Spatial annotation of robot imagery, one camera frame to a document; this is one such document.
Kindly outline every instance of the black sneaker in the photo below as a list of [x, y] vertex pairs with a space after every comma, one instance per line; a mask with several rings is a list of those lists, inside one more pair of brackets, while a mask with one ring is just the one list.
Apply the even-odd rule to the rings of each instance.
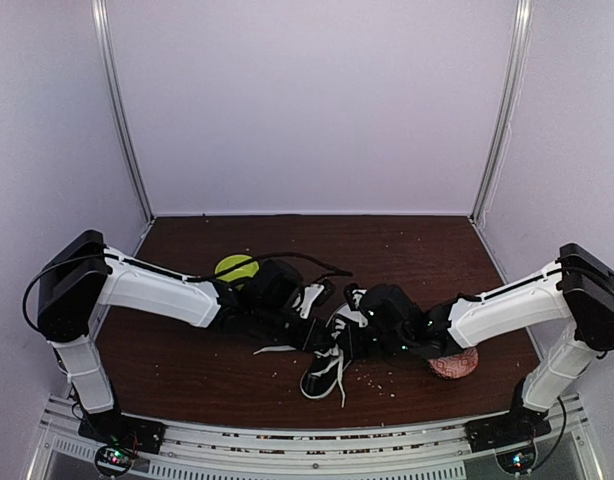
[[333, 345], [328, 350], [314, 352], [314, 360], [300, 380], [300, 391], [310, 400], [329, 395], [338, 385], [345, 406], [343, 374], [354, 359], [367, 355], [367, 342], [363, 330], [367, 319], [358, 311], [343, 305], [331, 316]]

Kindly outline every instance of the metal frame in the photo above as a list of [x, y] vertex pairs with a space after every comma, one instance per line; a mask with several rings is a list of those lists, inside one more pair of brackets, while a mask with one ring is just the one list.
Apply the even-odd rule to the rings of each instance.
[[503, 150], [507, 140], [507, 130], [509, 129], [509, 122], [514, 104], [518, 98], [518, 85], [522, 77], [523, 65], [525, 63], [532, 11], [533, 0], [518, 0], [516, 23], [514, 24], [512, 33], [509, 63], [507, 65], [507, 75], [505, 77], [498, 120], [496, 121], [494, 136], [489, 148], [483, 179], [480, 183], [476, 202], [471, 213], [471, 219], [476, 225], [482, 224], [487, 200], [494, 186], [495, 176], [504, 153]]
[[[578, 395], [565, 397], [564, 403], [568, 435], [577, 441], [585, 476], [602, 480]], [[71, 400], [50, 398], [23, 478], [45, 479], [54, 453], [91, 462], [99, 444], [78, 436], [72, 405]], [[463, 429], [471, 419], [339, 430], [247, 429], [161, 420], [167, 426], [161, 452], [141, 454], [135, 473], [167, 480], [271, 480], [288, 475], [296, 480], [464, 480], [465, 462], [495, 455], [493, 450], [471, 453]], [[559, 405], [550, 410], [548, 419], [552, 433], [540, 441], [559, 434], [563, 419]]]
[[129, 170], [131, 183], [134, 187], [140, 208], [142, 210], [145, 221], [151, 222], [154, 219], [154, 213], [147, 197], [145, 184], [140, 174], [138, 161], [136, 160], [136, 152], [134, 144], [129, 133], [129, 125], [123, 106], [122, 97], [120, 94], [120, 83], [118, 81], [118, 73], [116, 71], [116, 62], [114, 60], [114, 51], [111, 42], [111, 32], [109, 30], [109, 22], [107, 20], [107, 2], [106, 0], [93, 0], [92, 9], [94, 14], [94, 26], [96, 27], [96, 35], [100, 44], [100, 52], [103, 58], [105, 74], [107, 76], [107, 86], [109, 87], [109, 95], [114, 113], [114, 122], [118, 131], [118, 138], [125, 158], [125, 163]]

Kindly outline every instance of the black cable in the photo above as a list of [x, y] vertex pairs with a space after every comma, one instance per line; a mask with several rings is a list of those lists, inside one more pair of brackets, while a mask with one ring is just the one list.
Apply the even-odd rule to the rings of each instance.
[[[303, 260], [307, 260], [310, 261], [312, 263], [314, 263], [315, 265], [318, 265], [319, 267], [324, 268], [325, 270], [329, 270], [329, 273], [326, 273], [324, 275], [321, 275], [321, 277], [319, 278], [327, 278], [330, 276], [341, 276], [341, 277], [351, 277], [353, 276], [352, 272], [349, 272], [347, 270], [342, 270], [338, 267], [336, 267], [335, 265], [331, 265], [329, 263], [325, 263], [315, 257], [312, 257], [311, 255], [307, 255], [304, 253], [298, 253], [298, 252], [274, 252], [274, 253], [265, 253], [262, 255], [256, 255], [255, 257], [249, 258], [243, 262], [237, 263], [236, 265], [233, 265], [232, 267], [229, 267], [226, 270], [223, 270], [219, 273], [214, 273], [212, 275], [206, 275], [206, 276], [188, 276], [187, 278], [187, 282], [189, 283], [200, 283], [200, 282], [205, 282], [205, 281], [210, 281], [210, 280], [215, 280], [216, 278], [225, 275], [227, 273], [233, 272], [234, 270], [237, 270], [245, 265], [249, 265], [250, 263], [253, 262], [257, 262], [259, 260], [266, 260], [269, 258], [282, 258], [282, 257], [291, 257], [291, 258], [300, 258]], [[29, 325], [30, 328], [32, 328], [34, 331], [39, 332], [38, 327], [36, 325], [34, 325], [34, 323], [31, 321], [31, 319], [29, 318], [29, 314], [27, 312], [27, 301], [29, 299], [29, 294], [31, 293], [31, 290], [34, 288], [34, 286], [36, 285], [36, 283], [45, 275], [47, 275], [50, 272], [53, 272], [54, 270], [57, 270], [58, 268], [61, 268], [65, 265], [69, 265], [72, 263], [77, 263], [77, 262], [82, 262], [83, 260], [88, 260], [91, 258], [114, 258], [116, 260], [118, 260], [118, 257], [116, 255], [111, 255], [111, 254], [105, 254], [105, 253], [95, 253], [95, 254], [91, 254], [91, 255], [83, 255], [80, 257], [74, 257], [74, 258], [69, 258], [67, 260], [64, 260], [62, 262], [56, 263], [54, 265], [50, 265], [49, 267], [45, 268], [44, 270], [42, 270], [38, 275], [36, 275], [31, 282], [29, 282], [29, 285], [27, 285], [27, 288], [25, 289], [25, 293], [23, 294], [23, 300], [22, 300], [22, 310], [23, 310], [23, 317], [25, 318], [25, 322], [27, 322], [27, 325]]]
[[23, 317], [25, 318], [25, 322], [27, 322], [27, 325], [29, 325], [33, 330], [40, 332], [40, 330], [38, 330], [38, 327], [33, 324], [31, 319], [29, 318], [29, 314], [27, 313], [27, 300], [29, 298], [29, 294], [31, 293], [31, 289], [34, 288], [34, 285], [36, 285], [36, 282], [38, 282], [41, 278], [43, 278], [48, 273], [53, 272], [54, 270], [60, 267], [64, 267], [65, 265], [69, 265], [71, 263], [76, 263], [76, 262], [82, 262], [83, 260], [89, 260], [90, 258], [105, 258], [105, 257], [117, 258], [115, 255], [106, 255], [104, 253], [94, 253], [91, 255], [83, 255], [82, 257], [70, 258], [68, 260], [51, 265], [45, 268], [44, 270], [42, 270], [38, 275], [36, 275], [32, 279], [32, 281], [29, 282], [29, 285], [27, 285], [27, 288], [25, 289], [25, 293], [23, 294]]
[[582, 276], [589, 278], [592, 282], [594, 282], [596, 285], [598, 285], [600, 288], [602, 288], [603, 290], [605, 290], [607, 293], [609, 293], [610, 295], [614, 297], [614, 289], [612, 289], [607, 284], [607, 282], [605, 281], [603, 277], [601, 277], [600, 275], [594, 272], [590, 272], [589, 270], [585, 270], [584, 268], [579, 268], [579, 267], [562, 267], [562, 268], [559, 268], [558, 270], [552, 270], [551, 272], [548, 272], [547, 275], [553, 275], [555, 273], [560, 273], [560, 272], [580, 273]]
[[348, 270], [343, 270], [341, 268], [338, 268], [335, 265], [325, 263], [322, 260], [319, 260], [316, 257], [312, 257], [311, 255], [307, 255], [305, 253], [273, 252], [273, 253], [264, 253], [262, 255], [256, 255], [255, 257], [248, 258], [247, 260], [243, 260], [242, 262], [237, 263], [236, 265], [233, 265], [225, 270], [221, 270], [220, 272], [214, 273], [212, 275], [206, 275], [202, 277], [191, 276], [187, 278], [186, 281], [189, 283], [200, 283], [200, 282], [207, 282], [210, 280], [216, 280], [218, 277], [222, 277], [223, 275], [231, 273], [234, 270], [238, 270], [239, 268], [244, 267], [245, 265], [249, 265], [250, 263], [258, 262], [260, 260], [267, 260], [270, 258], [300, 258], [302, 260], [307, 260], [315, 265], [318, 265], [319, 267], [324, 268], [325, 270], [329, 270], [332, 274], [335, 274], [340, 277], [352, 277], [354, 275], [352, 272]]
[[545, 458], [543, 458], [540, 462], [538, 462], [536, 466], [531, 468], [532, 473], [538, 470], [539, 468], [541, 468], [545, 463], [547, 463], [547, 460], [549, 460], [549, 458], [554, 454], [554, 452], [556, 451], [556, 448], [560, 444], [560, 441], [563, 439], [563, 435], [565, 435], [565, 430], [567, 428], [567, 409], [565, 408], [565, 404], [560, 399], [560, 397], [557, 397], [557, 400], [558, 400], [558, 403], [560, 403], [560, 408], [563, 411], [563, 426], [560, 427], [560, 433], [558, 434], [556, 443], [554, 443], [554, 446], [551, 447], [551, 450], [549, 450], [547, 455], [545, 455]]
[[[101, 467], [100, 465], [98, 465], [98, 462], [103, 461], [103, 463], [107, 463], [107, 455], [105, 455], [105, 453], [111, 452], [112, 458], [118, 458], [115, 454], [116, 452], [120, 452], [123, 455], [126, 455], [130, 461], [127, 462], [123, 467], [120, 467], [120, 470], [112, 470], [111, 468], [109, 469], [105, 469], [104, 467]], [[123, 452], [120, 449], [117, 449], [116, 447], [114, 447], [113, 445], [103, 445], [102, 447], [100, 447], [98, 450], [96, 450], [96, 454], [94, 455], [94, 466], [96, 467], [96, 470], [98, 470], [98, 473], [100, 473], [101, 475], [108, 477], [108, 478], [118, 478], [118, 477], [122, 477], [123, 475], [125, 475], [127, 472], [129, 472], [129, 470], [131, 470], [131, 467], [134, 466], [134, 461], [135, 461], [135, 456], [133, 455], [127, 455], [125, 452]]]
[[76, 418], [76, 420], [79, 420], [81, 422], [85, 421], [85, 415], [84, 414], [83, 414], [82, 417], [76, 415], [76, 410], [75, 410], [76, 407], [80, 408], [80, 411], [82, 413], [82, 411], [83, 411], [82, 410], [83, 409], [82, 405], [79, 402], [76, 402], [76, 403], [72, 403], [71, 404], [71, 414]]

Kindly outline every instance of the pink object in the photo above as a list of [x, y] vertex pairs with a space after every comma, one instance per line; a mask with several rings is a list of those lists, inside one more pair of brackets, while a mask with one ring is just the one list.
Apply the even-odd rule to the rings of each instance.
[[458, 355], [429, 360], [429, 366], [436, 375], [448, 380], [466, 377], [478, 366], [478, 351], [468, 348]]

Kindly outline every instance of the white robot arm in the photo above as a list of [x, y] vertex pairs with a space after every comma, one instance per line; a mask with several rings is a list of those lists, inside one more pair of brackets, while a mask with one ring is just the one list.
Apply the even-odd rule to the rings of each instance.
[[[253, 325], [258, 333], [305, 351], [318, 350], [331, 339], [326, 322], [310, 315], [313, 305], [333, 293], [330, 284], [303, 286], [300, 274], [284, 262], [265, 262], [236, 289], [215, 275], [192, 277], [126, 256], [104, 245], [100, 233], [88, 231], [46, 272], [40, 280], [38, 330], [62, 360], [96, 434], [119, 437], [128, 427], [88, 335], [95, 304], [152, 312], [200, 328], [242, 331], [243, 325], [245, 330]], [[510, 412], [467, 425], [475, 451], [513, 443], [533, 431], [589, 363], [614, 349], [614, 272], [575, 244], [562, 247], [557, 261], [533, 275], [477, 296], [459, 295], [427, 312], [395, 285], [352, 286], [345, 293], [349, 307], [382, 332], [387, 348], [406, 346], [427, 359], [458, 354], [540, 322], [569, 320], [548, 358], [518, 385]], [[141, 435], [141, 449], [157, 451], [158, 442], [151, 447], [149, 440], [142, 442], [148, 436]]]

